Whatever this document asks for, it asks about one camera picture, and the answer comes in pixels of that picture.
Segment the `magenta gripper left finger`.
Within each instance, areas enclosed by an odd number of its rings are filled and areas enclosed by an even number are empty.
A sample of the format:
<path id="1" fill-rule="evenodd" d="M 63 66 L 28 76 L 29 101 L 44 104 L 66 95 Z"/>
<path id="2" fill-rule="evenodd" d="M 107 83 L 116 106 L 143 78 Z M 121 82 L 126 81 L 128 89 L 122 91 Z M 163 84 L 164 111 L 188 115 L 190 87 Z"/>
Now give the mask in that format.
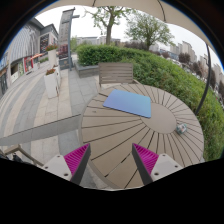
<path id="1" fill-rule="evenodd" d="M 91 154 L 90 144 L 87 143 L 65 156 L 56 155 L 43 165 L 42 169 L 56 176 L 79 185 Z"/>

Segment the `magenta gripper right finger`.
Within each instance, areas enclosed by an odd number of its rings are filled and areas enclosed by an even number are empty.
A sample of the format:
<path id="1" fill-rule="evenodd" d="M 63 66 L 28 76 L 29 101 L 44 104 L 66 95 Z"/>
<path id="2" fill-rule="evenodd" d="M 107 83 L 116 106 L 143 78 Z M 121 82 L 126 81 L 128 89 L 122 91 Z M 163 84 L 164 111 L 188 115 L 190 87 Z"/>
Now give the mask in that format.
<path id="1" fill-rule="evenodd" d="M 132 144 L 132 155 L 144 185 L 182 169 L 182 166 L 167 154 L 156 154 L 138 144 Z"/>

